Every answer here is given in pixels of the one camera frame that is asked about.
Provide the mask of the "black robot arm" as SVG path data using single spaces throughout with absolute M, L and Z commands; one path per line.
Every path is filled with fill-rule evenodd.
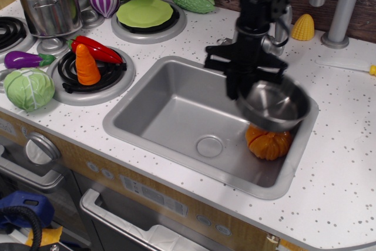
M 258 81 L 281 83 L 283 80 L 287 63 L 266 52 L 261 42 L 270 24 L 281 22 L 288 3 L 288 0 L 240 0 L 235 41 L 230 45 L 206 47 L 204 65 L 225 74 L 230 99 L 246 97 Z

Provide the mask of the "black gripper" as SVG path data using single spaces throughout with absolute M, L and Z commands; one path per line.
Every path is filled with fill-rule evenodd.
M 226 74 L 227 96 L 231 100 L 238 99 L 245 77 L 281 82 L 288 64 L 264 50 L 262 41 L 269 29 L 269 26 L 256 29 L 237 26 L 231 44 L 206 47 L 205 67 Z

